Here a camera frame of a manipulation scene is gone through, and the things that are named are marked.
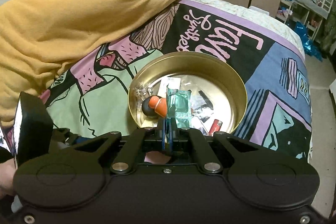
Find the orange tube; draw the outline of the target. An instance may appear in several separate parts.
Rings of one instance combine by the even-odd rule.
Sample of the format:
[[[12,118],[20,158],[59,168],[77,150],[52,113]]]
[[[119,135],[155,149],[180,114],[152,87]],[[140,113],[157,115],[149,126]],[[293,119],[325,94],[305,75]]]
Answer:
[[[159,96],[152,96],[148,102],[148,106],[162,118],[165,118],[165,116],[167,115],[166,98],[161,98]]]

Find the green foil sachet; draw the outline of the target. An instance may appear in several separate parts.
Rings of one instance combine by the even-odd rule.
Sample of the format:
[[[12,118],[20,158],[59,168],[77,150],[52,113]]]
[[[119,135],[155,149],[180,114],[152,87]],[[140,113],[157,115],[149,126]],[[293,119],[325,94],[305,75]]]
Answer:
[[[191,127],[191,91],[167,89],[167,118],[175,119],[177,128]]]

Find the colourful printed bed cover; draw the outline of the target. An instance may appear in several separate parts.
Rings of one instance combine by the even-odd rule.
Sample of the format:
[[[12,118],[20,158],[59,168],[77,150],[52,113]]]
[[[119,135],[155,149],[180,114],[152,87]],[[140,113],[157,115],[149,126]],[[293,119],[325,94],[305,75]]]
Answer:
[[[84,138],[136,125],[127,106],[135,75],[172,52],[198,52],[230,65],[245,83],[247,112],[234,135],[310,159],[311,111],[302,46],[291,31],[263,26],[266,16],[214,0],[182,0],[127,35],[72,64],[39,97],[56,127]]]

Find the green jacket hanging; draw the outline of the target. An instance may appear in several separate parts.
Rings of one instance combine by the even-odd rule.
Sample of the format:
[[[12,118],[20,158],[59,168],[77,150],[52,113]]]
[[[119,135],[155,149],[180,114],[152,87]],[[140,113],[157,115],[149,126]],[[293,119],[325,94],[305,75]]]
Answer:
[[[331,46],[335,43],[335,12],[331,12],[324,25],[323,37],[320,43],[321,52],[327,55]]]

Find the white soap packet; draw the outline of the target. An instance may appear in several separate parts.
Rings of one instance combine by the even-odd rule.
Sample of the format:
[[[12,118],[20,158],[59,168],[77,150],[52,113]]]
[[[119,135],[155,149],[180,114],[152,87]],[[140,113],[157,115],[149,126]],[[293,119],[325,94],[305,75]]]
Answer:
[[[163,77],[161,78],[157,95],[165,97],[168,89],[179,89],[181,79],[179,77]]]

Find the blue plastic bag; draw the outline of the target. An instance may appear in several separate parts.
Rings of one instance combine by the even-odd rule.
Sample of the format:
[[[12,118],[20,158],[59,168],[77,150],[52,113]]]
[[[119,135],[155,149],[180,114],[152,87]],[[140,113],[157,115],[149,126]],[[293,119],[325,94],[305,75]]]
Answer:
[[[301,39],[303,51],[305,54],[315,57],[320,62],[323,61],[322,54],[318,47],[313,43],[308,34],[308,28],[304,26],[301,22],[295,22],[294,32],[298,34]]]

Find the yellow fleece blanket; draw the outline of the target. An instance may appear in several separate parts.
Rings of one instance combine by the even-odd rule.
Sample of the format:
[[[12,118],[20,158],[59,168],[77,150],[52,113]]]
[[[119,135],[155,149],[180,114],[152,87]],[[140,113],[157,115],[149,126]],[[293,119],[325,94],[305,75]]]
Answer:
[[[1,6],[1,124],[19,94],[41,95],[72,64],[176,0],[9,0]]]

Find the round gold tin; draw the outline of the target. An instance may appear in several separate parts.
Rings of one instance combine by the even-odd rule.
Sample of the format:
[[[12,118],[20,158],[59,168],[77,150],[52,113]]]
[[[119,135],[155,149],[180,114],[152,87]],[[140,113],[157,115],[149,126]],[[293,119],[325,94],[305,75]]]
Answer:
[[[225,62],[196,52],[175,52],[163,55],[145,65],[129,87],[128,107],[138,127],[154,127],[157,118],[146,117],[141,104],[157,95],[161,78],[179,77],[181,90],[190,90],[195,98],[193,114],[198,124],[209,131],[214,120],[222,121],[221,130],[234,132],[247,109],[247,91],[242,78]]]

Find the red clear lighter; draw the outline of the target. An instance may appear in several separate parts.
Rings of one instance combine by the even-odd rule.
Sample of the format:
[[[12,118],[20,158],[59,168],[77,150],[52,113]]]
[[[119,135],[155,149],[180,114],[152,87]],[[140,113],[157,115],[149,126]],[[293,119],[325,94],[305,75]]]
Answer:
[[[215,132],[220,131],[222,124],[223,124],[222,121],[215,119],[209,130],[209,136],[213,136]]]

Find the black round case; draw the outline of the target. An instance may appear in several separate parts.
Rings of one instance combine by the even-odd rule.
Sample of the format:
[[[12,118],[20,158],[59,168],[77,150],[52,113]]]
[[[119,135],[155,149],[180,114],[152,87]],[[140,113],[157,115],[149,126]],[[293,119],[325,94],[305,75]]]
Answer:
[[[141,110],[142,110],[143,114],[144,114],[146,117],[154,118],[154,117],[157,117],[158,114],[154,111],[154,109],[152,109],[152,108],[149,106],[149,101],[150,101],[150,99],[151,99],[151,97],[147,97],[147,98],[142,102]]]

